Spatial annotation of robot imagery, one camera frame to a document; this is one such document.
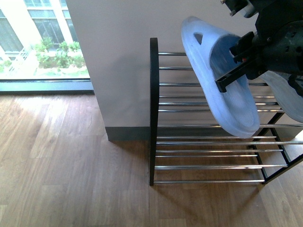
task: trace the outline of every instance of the building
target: building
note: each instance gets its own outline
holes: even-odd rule
[[[1,0],[0,60],[13,60],[22,50],[50,37],[59,44],[78,41],[65,0]]]

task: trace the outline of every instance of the slide sandal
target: slide sandal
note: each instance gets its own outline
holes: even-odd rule
[[[228,85],[225,93],[215,83],[237,66],[229,48],[239,37],[196,17],[183,21],[181,34],[187,57],[217,122],[234,136],[251,137],[259,129],[260,120],[246,76]]]
[[[267,71],[260,76],[271,88],[284,112],[297,122],[303,123],[303,97],[299,96],[284,77],[289,74],[280,74]]]

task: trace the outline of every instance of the floor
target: floor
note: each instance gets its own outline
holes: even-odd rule
[[[1,96],[1,227],[301,227],[303,165],[271,183],[148,185],[95,96]]]

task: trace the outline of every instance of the chrome bar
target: chrome bar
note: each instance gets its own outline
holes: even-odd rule
[[[159,103],[159,106],[208,106],[207,102],[171,102]]]
[[[158,155],[156,157],[257,157],[258,155]]]
[[[278,105],[277,102],[262,102],[256,103],[256,105]],[[165,102],[159,103],[159,106],[208,106],[207,102]]]
[[[159,96],[159,98],[206,98],[205,96]],[[254,98],[275,98],[274,96],[254,96]]]
[[[159,68],[161,70],[171,70],[170,68],[177,68],[177,67],[162,67]],[[178,67],[178,70],[190,70],[190,67]],[[249,83],[250,86],[268,86],[267,83]],[[199,83],[159,83],[159,86],[165,86],[165,87],[200,87],[201,85]]]
[[[159,83],[160,87],[201,87],[199,83]]]
[[[287,164],[270,165],[193,165],[193,166],[155,166],[155,170],[187,170],[187,169],[262,169],[267,167],[288,167]]]
[[[186,56],[183,52],[159,52],[159,56]]]
[[[283,149],[244,149],[244,150],[157,150],[156,153],[265,153],[282,152]]]
[[[284,110],[257,110],[258,112],[284,113]]]
[[[159,98],[206,98],[205,96],[159,96]]]
[[[209,112],[210,109],[205,110],[159,110],[159,113],[194,113],[194,112]]]
[[[172,110],[159,110],[159,113],[189,113],[189,112],[209,112],[210,109],[172,109]],[[257,110],[258,112],[265,113],[284,113],[283,110]]]
[[[252,136],[249,139],[275,139],[276,136]],[[237,136],[157,136],[160,140],[240,139]]]
[[[241,145],[302,145],[303,141],[166,141],[157,142],[158,146],[241,146]]]
[[[174,66],[174,67],[159,67],[159,70],[182,70],[182,71],[189,71],[189,70],[193,70],[193,68],[189,67],[189,66],[184,66],[184,67]]]
[[[181,181],[154,181],[154,183],[262,183],[265,180],[181,180]]]
[[[303,124],[262,124],[260,128],[300,128]],[[218,124],[159,124],[158,128],[221,128]]]

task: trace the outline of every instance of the window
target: window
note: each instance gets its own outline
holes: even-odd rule
[[[0,9],[0,46],[5,52],[19,52],[23,45]]]
[[[62,10],[62,11],[63,11],[64,17],[65,17],[66,23],[68,25],[68,28],[70,29],[72,39],[73,39],[73,41],[77,42],[78,38],[77,38],[77,35],[76,35],[74,25],[72,24],[72,21],[71,21],[70,13],[69,13],[68,10]]]
[[[28,11],[42,37],[50,37],[57,49],[64,41],[59,23],[53,10],[29,10]]]
[[[60,0],[61,7],[67,7],[66,0]]]
[[[24,0],[27,7],[51,7],[49,0]]]

